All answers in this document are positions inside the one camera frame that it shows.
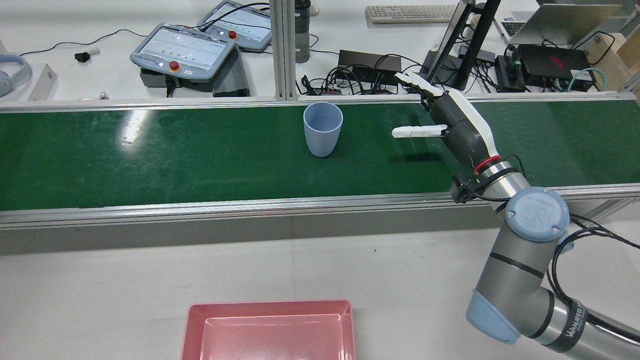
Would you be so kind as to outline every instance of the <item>ur logo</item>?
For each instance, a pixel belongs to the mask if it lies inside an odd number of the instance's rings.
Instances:
[[[540,225],[545,226],[549,223],[554,206],[538,199],[527,199],[524,209],[524,218],[526,220],[530,222],[539,221]]]

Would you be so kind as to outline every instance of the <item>keyboard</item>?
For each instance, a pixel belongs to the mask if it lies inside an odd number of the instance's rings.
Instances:
[[[367,19],[373,24],[407,24],[449,22],[457,5],[386,5],[367,6]]]
[[[512,37],[520,30],[520,28],[522,28],[522,26],[524,26],[524,24],[526,24],[526,22],[503,21],[502,27],[507,31],[507,34]]]

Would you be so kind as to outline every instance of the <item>light blue joint cap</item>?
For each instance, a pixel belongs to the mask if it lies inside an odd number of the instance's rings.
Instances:
[[[562,244],[567,239],[567,237],[569,237],[569,233],[565,231],[564,234],[562,235],[562,237],[560,239],[558,239],[558,245]],[[564,247],[564,249],[562,249],[562,254],[564,254],[565,252],[573,249],[574,245],[575,245],[575,242],[571,242],[571,243],[567,244]]]
[[[475,289],[467,308],[467,320],[476,329],[505,344],[513,345],[520,337],[515,326]]]
[[[505,217],[514,233],[536,243],[563,237],[569,226],[569,208],[555,191],[532,187],[514,195]]]

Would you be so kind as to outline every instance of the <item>laptop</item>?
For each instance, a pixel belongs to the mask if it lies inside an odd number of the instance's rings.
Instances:
[[[499,9],[495,14],[493,21],[508,44],[541,44],[543,40],[556,45],[576,44],[621,5],[543,4],[531,11],[532,7]]]

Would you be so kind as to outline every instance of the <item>red ring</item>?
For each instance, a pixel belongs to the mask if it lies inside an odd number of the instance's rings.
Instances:
[[[490,163],[493,160],[501,160],[501,159],[502,158],[500,157],[500,155],[496,155],[496,156],[492,156],[491,158],[488,158],[487,160],[484,160],[478,166],[476,166],[476,168],[474,169],[474,174],[475,175],[480,175],[480,173],[478,172],[479,168],[485,166],[487,163]]]

